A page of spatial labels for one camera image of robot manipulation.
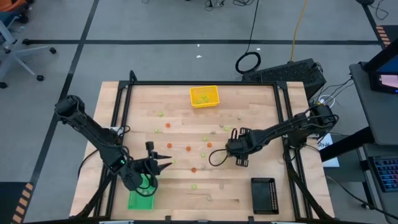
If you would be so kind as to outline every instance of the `orange floor stripe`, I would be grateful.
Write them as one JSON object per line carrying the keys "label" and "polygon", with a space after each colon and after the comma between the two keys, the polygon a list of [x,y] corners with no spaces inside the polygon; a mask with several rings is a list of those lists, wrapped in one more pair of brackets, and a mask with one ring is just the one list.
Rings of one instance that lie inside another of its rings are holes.
{"label": "orange floor stripe", "polygon": [[26,187],[27,189],[29,189],[29,190],[33,190],[33,185],[30,184],[30,183],[27,183],[25,187]]}
{"label": "orange floor stripe", "polygon": [[27,198],[30,198],[30,193],[27,192],[26,190],[23,190],[23,191],[22,191],[22,195],[25,196],[25,197],[27,197]]}
{"label": "orange floor stripe", "polygon": [[17,223],[21,223],[21,221],[22,221],[22,218],[19,217],[19,216],[17,216],[17,215],[14,215],[14,216],[12,217],[12,219],[13,219],[15,222],[17,222]]}
{"label": "orange floor stripe", "polygon": [[23,215],[23,214],[25,213],[25,210],[24,210],[23,208],[21,208],[20,206],[17,206],[16,211],[17,211],[18,213],[20,213],[21,215]]}
{"label": "orange floor stripe", "polygon": [[23,206],[27,206],[27,200],[25,200],[25,199],[23,199],[23,198],[20,198],[19,199],[19,203],[21,204],[21,205],[23,205]]}

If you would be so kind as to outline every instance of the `green basket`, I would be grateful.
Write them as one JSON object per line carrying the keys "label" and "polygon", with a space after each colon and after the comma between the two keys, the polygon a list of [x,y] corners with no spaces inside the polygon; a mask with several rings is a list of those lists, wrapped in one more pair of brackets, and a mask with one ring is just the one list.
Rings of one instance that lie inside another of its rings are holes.
{"label": "green basket", "polygon": [[[141,174],[142,184],[140,187],[145,188],[149,185],[148,179],[145,174]],[[149,187],[148,189],[137,189],[142,194],[151,194],[155,188]],[[128,209],[131,210],[152,210],[154,209],[155,195],[150,197],[143,197],[137,194],[135,191],[130,191]]]}

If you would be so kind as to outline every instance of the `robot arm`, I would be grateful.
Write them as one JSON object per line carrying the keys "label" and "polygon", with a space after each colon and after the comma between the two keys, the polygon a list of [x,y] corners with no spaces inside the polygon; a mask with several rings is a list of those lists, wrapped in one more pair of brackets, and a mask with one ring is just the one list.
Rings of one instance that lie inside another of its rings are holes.
{"label": "robot arm", "polygon": [[226,152],[228,156],[236,158],[237,166],[247,167],[249,155],[260,151],[271,140],[287,135],[290,146],[302,147],[309,135],[324,136],[337,120],[337,115],[334,115],[328,106],[315,105],[303,113],[296,114],[292,119],[265,130],[241,128],[238,136],[238,131],[233,129],[231,138],[225,145]]}
{"label": "robot arm", "polygon": [[161,156],[154,152],[154,143],[146,142],[148,157],[134,160],[129,155],[129,149],[122,145],[116,131],[102,128],[90,116],[85,113],[85,105],[82,100],[73,95],[67,96],[55,105],[55,113],[59,121],[68,124],[91,142],[98,149],[101,159],[113,175],[119,175],[124,186],[132,190],[142,184],[141,174],[150,176],[149,182],[157,188],[155,175],[165,169],[171,163],[157,165],[156,159],[167,159],[169,156]]}

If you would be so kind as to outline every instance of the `chair wheel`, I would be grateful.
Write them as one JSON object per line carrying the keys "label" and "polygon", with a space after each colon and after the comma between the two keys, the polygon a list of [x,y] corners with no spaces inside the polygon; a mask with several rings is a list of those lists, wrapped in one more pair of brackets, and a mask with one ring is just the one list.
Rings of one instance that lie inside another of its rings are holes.
{"label": "chair wheel", "polygon": [[30,41],[29,39],[24,39],[24,40],[22,41],[22,44],[30,45],[30,44],[31,44],[31,41]]}
{"label": "chair wheel", "polygon": [[41,81],[44,80],[44,76],[42,76],[42,75],[37,75],[37,76],[36,76],[36,80],[39,81],[39,82],[41,82]]}
{"label": "chair wheel", "polygon": [[51,54],[55,54],[55,53],[57,53],[57,50],[55,50],[55,48],[50,48],[50,52],[51,52]]}
{"label": "chair wheel", "polygon": [[8,85],[5,82],[0,82],[0,88],[7,88]]}
{"label": "chair wheel", "polygon": [[26,24],[29,22],[29,18],[25,14],[21,14],[16,21],[20,22],[21,24]]}

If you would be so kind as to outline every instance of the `monitor screen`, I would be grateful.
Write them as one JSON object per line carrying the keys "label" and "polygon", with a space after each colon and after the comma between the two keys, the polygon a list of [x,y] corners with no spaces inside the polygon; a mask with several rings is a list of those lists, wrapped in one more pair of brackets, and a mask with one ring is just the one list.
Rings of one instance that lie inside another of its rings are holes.
{"label": "monitor screen", "polygon": [[398,55],[393,57],[389,62],[383,65],[378,70],[381,73],[381,83],[383,85],[398,88],[398,75],[383,75],[383,72],[398,73]]}

